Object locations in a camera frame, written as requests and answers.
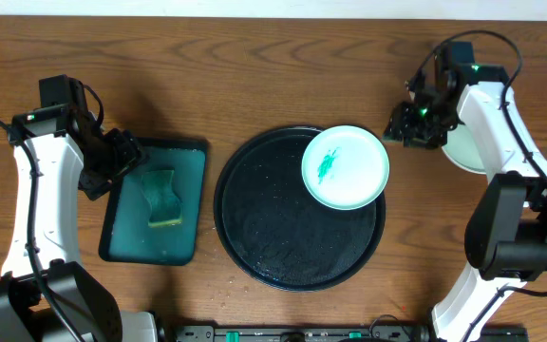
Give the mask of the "green yellow sponge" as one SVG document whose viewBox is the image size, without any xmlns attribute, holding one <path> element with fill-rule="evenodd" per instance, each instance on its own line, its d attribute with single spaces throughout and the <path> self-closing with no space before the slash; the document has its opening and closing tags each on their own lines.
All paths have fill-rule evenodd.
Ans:
<svg viewBox="0 0 547 342">
<path fill-rule="evenodd" d="M 150 207 L 148 226 L 161 228 L 182 223 L 182 203 L 173 187 L 175 171 L 153 170 L 141 176 L 142 192 Z"/>
</svg>

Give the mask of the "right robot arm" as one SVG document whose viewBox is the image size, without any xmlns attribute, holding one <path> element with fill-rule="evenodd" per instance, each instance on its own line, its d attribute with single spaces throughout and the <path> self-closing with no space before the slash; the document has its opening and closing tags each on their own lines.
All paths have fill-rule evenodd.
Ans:
<svg viewBox="0 0 547 342">
<path fill-rule="evenodd" d="M 434 85 L 417 71 L 384 133 L 410 147 L 455 144 L 447 157 L 474 155 L 488 181 L 466 225 L 466 266 L 430 311 L 433 341 L 477 341 L 509 295 L 547 297 L 525 287 L 547 272 L 547 160 L 519 115 L 513 81 L 502 66 L 474 62 L 436 66 Z"/>
</svg>

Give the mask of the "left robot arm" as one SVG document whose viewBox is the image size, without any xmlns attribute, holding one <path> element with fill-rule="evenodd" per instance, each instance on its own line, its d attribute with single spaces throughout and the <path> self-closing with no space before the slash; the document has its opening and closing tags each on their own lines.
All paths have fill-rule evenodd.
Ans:
<svg viewBox="0 0 547 342">
<path fill-rule="evenodd" d="M 107 193 L 144 159 L 128 131 L 58 104 L 3 128 L 18 172 L 15 223 L 0 277 L 0 341 L 161 341 L 150 312 L 123 312 L 81 262 L 77 195 Z"/>
</svg>

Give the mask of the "mint plate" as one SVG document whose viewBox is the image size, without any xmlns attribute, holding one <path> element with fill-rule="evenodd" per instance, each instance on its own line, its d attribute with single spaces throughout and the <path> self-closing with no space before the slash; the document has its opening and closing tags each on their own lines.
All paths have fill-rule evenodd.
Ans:
<svg viewBox="0 0 547 342">
<path fill-rule="evenodd" d="M 460 169 L 474 174 L 486 174 L 475 141 L 464 124 L 458 124 L 454 130 L 447 132 L 447 141 L 442 150 Z"/>
<path fill-rule="evenodd" d="M 390 174 L 387 151 L 365 128 L 337 125 L 318 133 L 301 159 L 312 197 L 335 210 L 365 207 L 384 193 Z"/>
</svg>

